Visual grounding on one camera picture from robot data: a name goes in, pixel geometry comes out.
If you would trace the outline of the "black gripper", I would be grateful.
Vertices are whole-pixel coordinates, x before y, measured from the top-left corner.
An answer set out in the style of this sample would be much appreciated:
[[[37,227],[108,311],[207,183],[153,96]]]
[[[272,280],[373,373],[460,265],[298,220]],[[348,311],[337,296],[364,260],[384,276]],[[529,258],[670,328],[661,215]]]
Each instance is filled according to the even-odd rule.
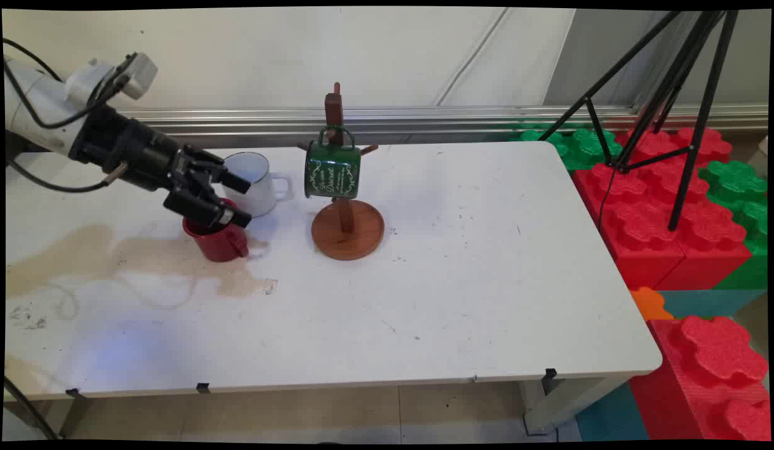
[[[121,163],[127,170],[121,179],[148,191],[169,191],[163,206],[179,216],[207,228],[237,225],[245,228],[250,213],[215,195],[210,187],[219,183],[245,194],[251,183],[227,168],[224,159],[196,146],[184,146],[184,171],[203,183],[176,183],[169,177],[179,144],[115,108],[101,106],[84,117],[83,126],[69,150],[70,159],[95,164],[109,174]]]

